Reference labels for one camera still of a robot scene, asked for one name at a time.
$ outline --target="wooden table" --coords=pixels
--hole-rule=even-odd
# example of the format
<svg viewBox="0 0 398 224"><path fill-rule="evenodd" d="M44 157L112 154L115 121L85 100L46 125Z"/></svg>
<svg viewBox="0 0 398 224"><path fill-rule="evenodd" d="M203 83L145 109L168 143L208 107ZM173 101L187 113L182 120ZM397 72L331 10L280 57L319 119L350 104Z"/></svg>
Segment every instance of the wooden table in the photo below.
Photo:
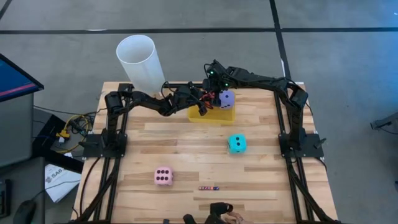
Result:
<svg viewBox="0 0 398 224"><path fill-rule="evenodd" d="M118 85L118 82L104 83L98 108L106 107L104 95L117 90ZM186 110L167 118L140 106L130 111L128 145L121 160L112 223L161 223L165 218L172 223L183 223L182 217L187 213L203 223L213 202L233 204L245 219L256 223L295 223L286 164L277 139L280 131L274 94L260 89L233 91L236 94L233 126L191 123ZM282 109L287 122L283 105ZM106 112L101 111L95 119L95 133L101 132L105 122ZM307 132L315 130L308 108L303 123ZM237 133L245 135L248 149L245 154L230 155L227 138ZM94 160L85 161L82 183ZM98 191L103 161L97 163L88 179L83 209ZM337 218L325 168L312 158L304 158L303 163L310 193L326 214ZM158 166L173 168L173 186L154 185ZM220 190L198 190L199 186L219 186ZM299 198L306 218L301 194ZM107 200L105 195L102 218Z"/></svg>

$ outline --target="pink die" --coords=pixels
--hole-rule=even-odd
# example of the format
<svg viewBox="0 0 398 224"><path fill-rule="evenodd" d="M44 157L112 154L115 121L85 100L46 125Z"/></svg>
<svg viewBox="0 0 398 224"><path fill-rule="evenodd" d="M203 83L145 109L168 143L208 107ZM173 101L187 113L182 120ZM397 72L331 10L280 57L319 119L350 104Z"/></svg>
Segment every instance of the pink die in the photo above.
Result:
<svg viewBox="0 0 398 224"><path fill-rule="evenodd" d="M173 184L172 168L167 166L158 167L155 170L155 184L172 185Z"/></svg>

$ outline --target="yellow tray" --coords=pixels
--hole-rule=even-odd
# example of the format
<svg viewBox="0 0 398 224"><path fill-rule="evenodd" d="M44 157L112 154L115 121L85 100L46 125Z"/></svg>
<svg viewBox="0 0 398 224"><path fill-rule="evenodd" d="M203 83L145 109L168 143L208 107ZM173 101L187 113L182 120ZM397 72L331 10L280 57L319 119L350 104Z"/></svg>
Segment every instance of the yellow tray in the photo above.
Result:
<svg viewBox="0 0 398 224"><path fill-rule="evenodd" d="M188 108L188 119L194 123L233 124L235 121L235 104L230 110L219 108L207 109L204 116L200 116L198 106Z"/></svg>

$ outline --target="white paper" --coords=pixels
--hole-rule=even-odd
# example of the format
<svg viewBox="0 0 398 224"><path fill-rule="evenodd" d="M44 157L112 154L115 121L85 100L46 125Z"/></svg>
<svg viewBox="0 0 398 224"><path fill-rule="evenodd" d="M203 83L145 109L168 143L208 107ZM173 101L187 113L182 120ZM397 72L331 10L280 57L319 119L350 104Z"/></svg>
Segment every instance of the white paper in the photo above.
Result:
<svg viewBox="0 0 398 224"><path fill-rule="evenodd" d="M65 156L72 157L72 154L66 153ZM64 196L66 196L76 185L79 184L80 174L75 172L65 170L62 167L55 165L47 165L44 169L44 186L45 189L61 184L62 182L73 182L74 183L64 183L51 189L47 189L47 193L53 202L59 202Z"/></svg>

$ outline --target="computer screen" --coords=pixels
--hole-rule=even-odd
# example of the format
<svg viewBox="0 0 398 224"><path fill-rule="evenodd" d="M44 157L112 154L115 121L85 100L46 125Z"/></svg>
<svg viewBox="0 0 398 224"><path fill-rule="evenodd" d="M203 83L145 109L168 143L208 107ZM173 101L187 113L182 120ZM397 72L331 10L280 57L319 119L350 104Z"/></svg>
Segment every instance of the computer screen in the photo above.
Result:
<svg viewBox="0 0 398 224"><path fill-rule="evenodd" d="M0 54L0 102L43 88L41 83Z"/></svg>

